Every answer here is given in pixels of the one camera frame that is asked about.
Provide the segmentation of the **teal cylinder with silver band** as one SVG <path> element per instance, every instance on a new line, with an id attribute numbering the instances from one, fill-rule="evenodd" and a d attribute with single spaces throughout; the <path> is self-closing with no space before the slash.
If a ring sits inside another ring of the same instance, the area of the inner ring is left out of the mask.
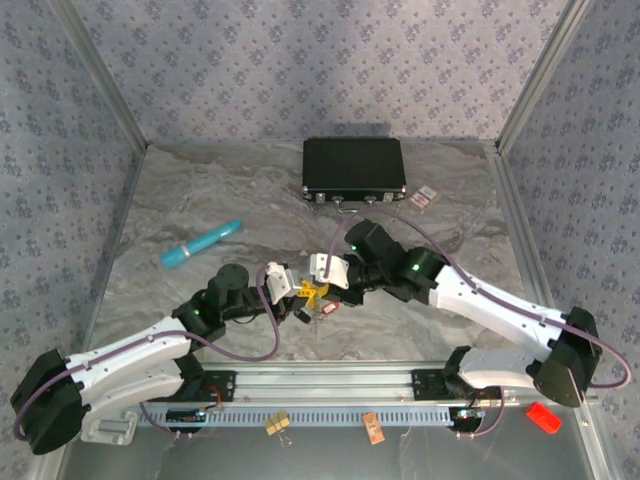
<path id="1" fill-rule="evenodd" d="M 226 237 L 234 234 L 243 226 L 241 220 L 235 220 L 193 239 L 184 244 L 176 246 L 161 255 L 161 263 L 165 268 L 174 268 L 191 256 L 198 254 L 212 245 L 220 242 Z"/>

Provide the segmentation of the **small red white card box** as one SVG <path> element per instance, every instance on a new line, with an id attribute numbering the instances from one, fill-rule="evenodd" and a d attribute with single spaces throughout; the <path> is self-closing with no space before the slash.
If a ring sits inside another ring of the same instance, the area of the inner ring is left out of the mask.
<path id="1" fill-rule="evenodd" d="M 439 197 L 440 194 L 437 190 L 428 185 L 422 185 L 411 194 L 408 201 L 413 208 L 424 214 Z"/>

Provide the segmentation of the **black hard case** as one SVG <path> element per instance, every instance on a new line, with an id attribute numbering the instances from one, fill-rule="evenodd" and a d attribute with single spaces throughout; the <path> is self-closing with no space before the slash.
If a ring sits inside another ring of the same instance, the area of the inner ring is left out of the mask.
<path id="1" fill-rule="evenodd" d="M 314 204 L 393 203 L 408 183 L 401 142 L 388 137 L 314 137 L 302 145 L 302 198 Z"/>

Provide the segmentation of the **binder clip with wooden blocks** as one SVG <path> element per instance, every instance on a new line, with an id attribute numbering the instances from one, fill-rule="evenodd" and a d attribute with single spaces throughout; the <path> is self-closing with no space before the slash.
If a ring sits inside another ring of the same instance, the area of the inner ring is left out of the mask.
<path id="1" fill-rule="evenodd" d="M 290 427 L 291 421 L 286 411 L 280 410 L 268 416 L 264 420 L 265 431 L 269 436 L 275 435 L 283 447 L 292 444 L 292 440 L 288 436 L 287 429 Z"/>

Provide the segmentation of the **left circuit board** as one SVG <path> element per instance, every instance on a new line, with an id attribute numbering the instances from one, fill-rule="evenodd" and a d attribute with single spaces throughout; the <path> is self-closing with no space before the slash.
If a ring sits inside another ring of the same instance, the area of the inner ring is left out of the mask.
<path id="1" fill-rule="evenodd" d="M 207 420 L 206 408 L 170 408 L 165 414 L 167 423 L 204 423 Z"/>

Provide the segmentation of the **small orange card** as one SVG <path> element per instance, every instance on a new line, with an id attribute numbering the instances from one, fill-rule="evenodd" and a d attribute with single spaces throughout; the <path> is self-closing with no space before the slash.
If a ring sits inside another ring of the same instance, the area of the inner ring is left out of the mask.
<path id="1" fill-rule="evenodd" d="M 385 441 L 385 435 L 376 412 L 368 412 L 362 416 L 362 421 L 372 445 L 377 445 Z"/>

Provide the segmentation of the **red plastic block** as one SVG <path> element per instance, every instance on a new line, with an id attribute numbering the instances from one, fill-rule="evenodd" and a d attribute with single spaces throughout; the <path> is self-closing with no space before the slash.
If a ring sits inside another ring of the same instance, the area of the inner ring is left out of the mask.
<path id="1" fill-rule="evenodd" d="M 534 402 L 528 407 L 526 416 L 543 432 L 549 435 L 556 434 L 563 424 L 559 416 L 555 415 L 548 407 L 539 402 Z"/>

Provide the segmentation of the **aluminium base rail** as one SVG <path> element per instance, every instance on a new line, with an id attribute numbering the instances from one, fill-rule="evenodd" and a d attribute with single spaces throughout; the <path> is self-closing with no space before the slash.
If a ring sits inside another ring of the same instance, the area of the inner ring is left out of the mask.
<path id="1" fill-rule="evenodd" d="M 568 367 L 509 356 L 506 351 L 469 351 L 446 362 L 208 363 L 204 369 L 234 372 L 237 402 L 273 405 L 320 401 L 467 405 L 473 400 L 498 400 L 511 392 L 531 392 L 577 408 L 590 387 Z"/>

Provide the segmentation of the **grey metal bracket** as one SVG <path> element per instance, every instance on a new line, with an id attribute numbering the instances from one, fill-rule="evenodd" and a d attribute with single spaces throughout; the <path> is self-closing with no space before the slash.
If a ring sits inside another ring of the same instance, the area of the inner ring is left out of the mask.
<path id="1" fill-rule="evenodd" d="M 83 428 L 80 439 L 85 443 L 128 446 L 134 438 L 138 420 L 139 415 L 134 411 L 94 419 Z"/>

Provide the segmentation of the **aluminium frame post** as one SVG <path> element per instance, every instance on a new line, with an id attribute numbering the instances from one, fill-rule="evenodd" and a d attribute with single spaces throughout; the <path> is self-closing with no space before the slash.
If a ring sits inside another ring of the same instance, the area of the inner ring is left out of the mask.
<path id="1" fill-rule="evenodd" d="M 525 82 L 517 101 L 505 121 L 495 145 L 504 156 L 512 148 L 518 135 L 541 98 L 556 68 L 577 34 L 594 0 L 567 0 L 547 42 Z"/>
<path id="2" fill-rule="evenodd" d="M 144 154 L 148 142 L 73 1 L 47 0 L 47 2 L 89 70 L 96 87 L 118 120 L 129 143 L 139 153 Z"/>

